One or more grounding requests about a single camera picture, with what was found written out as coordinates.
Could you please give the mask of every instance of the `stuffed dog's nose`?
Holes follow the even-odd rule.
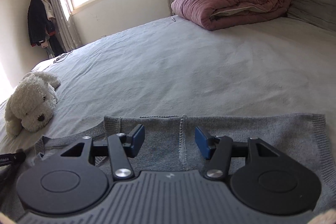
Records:
[[[38,121],[42,122],[44,120],[44,115],[40,115],[38,118],[37,118]]]

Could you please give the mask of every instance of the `white bed sheet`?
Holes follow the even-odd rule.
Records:
[[[174,18],[102,38],[49,66],[62,81],[54,117],[13,140],[2,103],[0,153],[81,132],[104,115],[325,113],[336,143],[335,32],[288,18],[211,32]]]

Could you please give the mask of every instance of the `stuffed dog's head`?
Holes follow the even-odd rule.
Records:
[[[50,78],[50,75],[46,73],[43,75],[29,73],[19,83],[6,105],[8,135],[17,136],[22,127],[30,132],[36,132],[49,122],[58,97],[48,77]]]

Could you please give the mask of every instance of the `gray sweater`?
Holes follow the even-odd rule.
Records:
[[[195,144],[194,129],[205,126],[210,134],[226,135],[234,141],[245,142],[248,137],[257,136],[288,154],[314,171],[321,180],[322,193],[315,213],[336,206],[335,163],[326,135],[325,117],[303,113],[274,117],[105,117],[103,122],[82,133],[56,139],[42,136],[35,147],[27,151],[28,157],[16,177],[7,180],[0,193],[1,211],[14,220],[23,214],[15,182],[26,169],[80,137],[100,140],[111,134],[128,133],[138,123],[145,126],[146,138],[138,156],[130,159],[136,173],[140,170],[201,170],[206,162]],[[232,159],[230,173],[243,165],[243,159]],[[97,157],[96,166],[110,173],[107,158]]]

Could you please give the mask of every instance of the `stuffed dog's ear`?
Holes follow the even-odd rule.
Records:
[[[46,72],[46,71],[35,71],[35,72],[30,72],[30,73],[27,73],[24,77],[26,78],[27,76],[31,75],[31,74],[34,74],[38,77],[41,77],[44,81],[48,82],[49,84],[51,84],[51,86],[56,89],[60,86],[61,84],[61,81],[60,79],[58,78],[57,75],[51,73],[51,72]]]
[[[12,96],[9,97],[5,109],[6,131],[8,136],[15,138],[22,130],[21,120],[11,110]]]

